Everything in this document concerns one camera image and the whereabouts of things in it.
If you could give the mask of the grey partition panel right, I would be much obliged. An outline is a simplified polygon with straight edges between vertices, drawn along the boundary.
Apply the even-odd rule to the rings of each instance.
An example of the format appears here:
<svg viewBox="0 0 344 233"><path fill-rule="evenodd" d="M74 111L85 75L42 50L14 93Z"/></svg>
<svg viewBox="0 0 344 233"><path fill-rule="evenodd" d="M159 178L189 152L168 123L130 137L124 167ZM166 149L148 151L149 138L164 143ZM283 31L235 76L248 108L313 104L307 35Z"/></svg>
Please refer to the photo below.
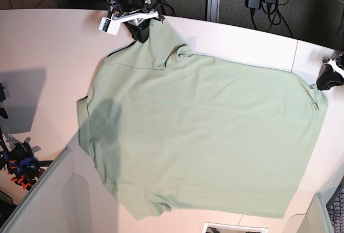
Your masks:
<svg viewBox="0 0 344 233"><path fill-rule="evenodd" d="M321 194L316 194L305 214L289 218L283 233L330 233L334 232L331 220Z"/></svg>

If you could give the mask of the grey partition panel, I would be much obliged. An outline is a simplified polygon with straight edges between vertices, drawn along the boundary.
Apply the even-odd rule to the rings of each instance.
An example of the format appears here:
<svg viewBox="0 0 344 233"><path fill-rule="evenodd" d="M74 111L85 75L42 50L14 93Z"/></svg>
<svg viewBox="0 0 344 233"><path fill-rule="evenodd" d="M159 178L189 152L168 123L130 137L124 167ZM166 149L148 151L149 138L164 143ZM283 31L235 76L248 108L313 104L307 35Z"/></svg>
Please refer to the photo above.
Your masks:
<svg viewBox="0 0 344 233"><path fill-rule="evenodd" d="M25 195L1 232L92 232L89 184L64 149Z"/></svg>
<svg viewBox="0 0 344 233"><path fill-rule="evenodd" d="M331 220L321 194L316 194L305 214L289 218L283 233L330 233L334 232Z"/></svg>

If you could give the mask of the grey partition panel left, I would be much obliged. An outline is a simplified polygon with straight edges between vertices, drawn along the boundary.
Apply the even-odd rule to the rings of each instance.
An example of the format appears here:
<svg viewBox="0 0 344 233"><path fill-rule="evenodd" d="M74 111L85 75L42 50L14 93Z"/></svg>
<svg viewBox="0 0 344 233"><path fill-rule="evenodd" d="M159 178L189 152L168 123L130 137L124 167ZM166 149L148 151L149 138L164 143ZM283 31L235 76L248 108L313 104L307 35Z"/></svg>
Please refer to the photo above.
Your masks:
<svg viewBox="0 0 344 233"><path fill-rule="evenodd" d="M89 184L64 149L25 195L1 232L92 232Z"/></svg>

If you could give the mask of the light green polo shirt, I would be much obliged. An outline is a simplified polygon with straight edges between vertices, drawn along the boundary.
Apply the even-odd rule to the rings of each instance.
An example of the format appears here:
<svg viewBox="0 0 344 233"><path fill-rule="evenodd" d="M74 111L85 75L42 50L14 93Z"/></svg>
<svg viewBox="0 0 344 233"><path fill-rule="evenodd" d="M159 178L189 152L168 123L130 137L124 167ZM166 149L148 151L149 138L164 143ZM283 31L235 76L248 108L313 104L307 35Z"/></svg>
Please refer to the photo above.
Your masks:
<svg viewBox="0 0 344 233"><path fill-rule="evenodd" d="M282 218L328 108L299 76L194 54L172 26L109 55L77 102L79 143L135 219L172 209Z"/></svg>

